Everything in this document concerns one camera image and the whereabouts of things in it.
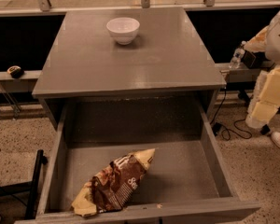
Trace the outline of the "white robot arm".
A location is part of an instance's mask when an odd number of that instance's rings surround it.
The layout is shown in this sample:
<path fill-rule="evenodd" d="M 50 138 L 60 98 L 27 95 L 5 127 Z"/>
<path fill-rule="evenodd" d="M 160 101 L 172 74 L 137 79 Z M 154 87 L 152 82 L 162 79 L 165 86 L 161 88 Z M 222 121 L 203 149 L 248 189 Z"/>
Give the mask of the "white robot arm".
<path fill-rule="evenodd" d="M 247 42 L 245 50 L 263 52 L 273 63 L 269 71 L 259 73 L 245 119 L 248 127 L 260 129 L 280 108 L 280 10 Z"/>

